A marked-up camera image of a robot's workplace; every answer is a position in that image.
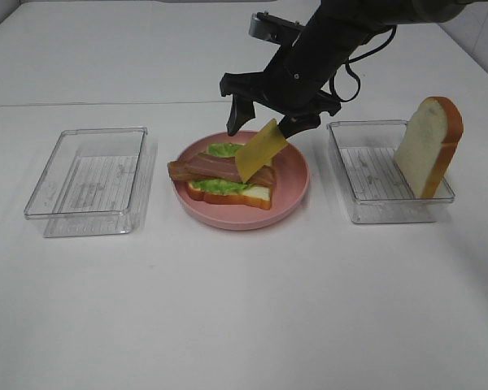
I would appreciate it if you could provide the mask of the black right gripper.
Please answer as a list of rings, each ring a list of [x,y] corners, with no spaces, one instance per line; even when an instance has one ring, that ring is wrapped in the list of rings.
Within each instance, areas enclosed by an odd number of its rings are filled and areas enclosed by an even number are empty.
[[[318,128],[321,112],[338,113],[342,104],[322,91],[317,81],[291,73],[284,62],[291,48],[281,46],[260,72],[226,73],[220,80],[220,94],[232,95],[227,133],[234,136],[248,121],[255,118],[257,102],[285,115],[277,125],[288,139],[298,133]]]

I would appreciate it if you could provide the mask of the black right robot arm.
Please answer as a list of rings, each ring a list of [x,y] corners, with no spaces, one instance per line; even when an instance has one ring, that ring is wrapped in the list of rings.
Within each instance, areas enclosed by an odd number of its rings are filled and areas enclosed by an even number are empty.
[[[436,24],[455,18],[466,1],[323,1],[307,24],[290,22],[266,12],[251,17],[249,34],[279,46],[259,72],[226,73],[222,95],[233,98],[227,133],[235,135],[255,117],[254,104],[284,117],[284,137],[317,128],[320,113],[335,115],[343,100],[326,93],[340,66],[354,62],[353,52],[378,34],[400,24]]]

